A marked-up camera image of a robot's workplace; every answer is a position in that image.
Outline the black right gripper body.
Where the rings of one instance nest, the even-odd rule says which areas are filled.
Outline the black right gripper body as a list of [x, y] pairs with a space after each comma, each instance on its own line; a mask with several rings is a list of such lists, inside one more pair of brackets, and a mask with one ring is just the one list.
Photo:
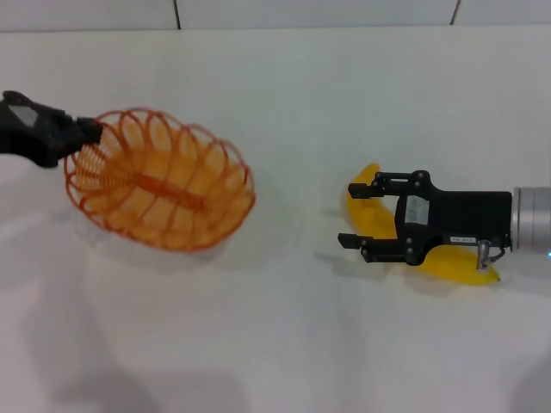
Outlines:
[[427, 171], [412, 173], [415, 192], [397, 202], [397, 240], [408, 265], [421, 265], [441, 245], [477, 249], [481, 239], [491, 243], [492, 264], [505, 255], [511, 247], [512, 193], [446, 191], [432, 183]]

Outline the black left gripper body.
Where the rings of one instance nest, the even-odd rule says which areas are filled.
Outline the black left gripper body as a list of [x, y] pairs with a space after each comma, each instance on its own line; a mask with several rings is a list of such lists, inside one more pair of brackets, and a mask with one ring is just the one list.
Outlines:
[[37, 166], [58, 166], [74, 137], [74, 119], [65, 111], [6, 90], [0, 98], [0, 155], [24, 157]]

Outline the yellow banana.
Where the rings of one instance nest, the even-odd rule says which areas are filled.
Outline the yellow banana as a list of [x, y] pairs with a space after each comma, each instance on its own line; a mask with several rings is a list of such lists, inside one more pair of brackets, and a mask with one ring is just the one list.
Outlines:
[[[378, 164], [372, 163], [351, 183], [370, 183], [376, 172], [382, 171]], [[354, 230], [351, 234], [377, 237], [393, 235], [397, 201], [395, 196], [385, 196], [373, 201], [352, 200], [347, 188], [345, 205]], [[433, 249], [421, 265], [411, 267], [432, 277], [469, 286], [489, 286], [499, 282], [500, 276], [493, 264], [487, 271], [477, 270], [476, 256], [477, 249], [473, 246], [442, 245]]]

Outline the orange wire basket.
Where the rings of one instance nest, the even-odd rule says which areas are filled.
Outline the orange wire basket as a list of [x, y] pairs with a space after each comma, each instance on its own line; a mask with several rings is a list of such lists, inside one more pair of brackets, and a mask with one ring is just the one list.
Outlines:
[[64, 159], [72, 205], [100, 229], [168, 251], [208, 250], [247, 219], [257, 196], [230, 141], [151, 108], [101, 114], [101, 140]]

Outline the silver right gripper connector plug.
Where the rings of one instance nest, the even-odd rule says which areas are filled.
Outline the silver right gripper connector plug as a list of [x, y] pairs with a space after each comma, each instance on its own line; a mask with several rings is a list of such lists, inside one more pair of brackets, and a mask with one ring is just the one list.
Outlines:
[[477, 243], [477, 264], [478, 271], [487, 271], [492, 264], [490, 257], [491, 243], [488, 240], [481, 239]]

